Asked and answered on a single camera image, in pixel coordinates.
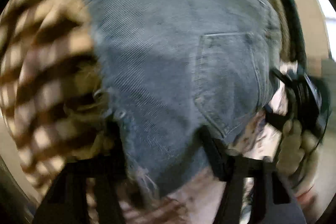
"pocket stitching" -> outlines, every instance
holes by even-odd
[[[202,102],[199,102],[199,100],[202,97],[202,93],[204,91],[201,90],[200,86],[202,85],[202,83],[199,83],[198,81],[204,81],[205,77],[200,77],[200,67],[203,66],[203,60],[204,60],[204,48],[207,47],[206,43],[205,43],[205,38],[207,37],[221,37],[221,36],[226,36],[226,35],[251,35],[250,32],[230,32],[230,33],[215,33],[215,34],[204,34],[201,36],[200,40],[199,40],[199,46],[198,46],[198,51],[197,51],[197,55],[196,55],[196,69],[195,69],[195,80],[194,80],[194,88],[196,90],[195,94],[194,94],[194,104],[196,105],[197,109],[202,113],[202,115],[206,118],[206,120],[208,120],[210,122],[210,124],[212,126],[214,126],[223,137],[226,137],[229,133],[231,133],[233,130],[235,130],[237,127],[239,127],[246,119],[247,116],[251,115],[254,110],[238,117],[235,118],[234,121],[237,122],[236,125],[234,125],[233,128],[230,129],[230,131],[228,131],[228,127],[229,125],[225,125],[225,123],[220,122],[220,118],[217,117],[218,115],[215,115],[213,113],[211,113],[210,111],[206,111],[204,109],[204,105],[202,104]],[[258,88],[258,101],[257,103],[260,102],[260,86],[259,86],[259,78],[257,76],[257,74],[259,73],[259,70],[256,68],[255,65],[255,61],[253,59],[254,55],[252,52],[251,47],[248,46],[248,50],[251,54],[250,58],[251,58],[251,62],[253,64],[253,69],[255,71],[255,77],[256,77],[256,81],[257,81],[257,88]]]

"back pocket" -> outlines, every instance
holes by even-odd
[[[219,33],[200,39],[194,102],[214,126],[215,138],[232,142],[256,113],[259,73],[250,33]]]

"denim shorts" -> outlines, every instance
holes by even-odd
[[[165,196],[208,166],[195,134],[231,143],[278,88],[268,0],[87,0],[130,179]]]

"gray denim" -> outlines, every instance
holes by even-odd
[[[147,201],[209,163],[195,132],[232,142],[273,96],[280,24],[267,0],[88,0],[129,178]]]

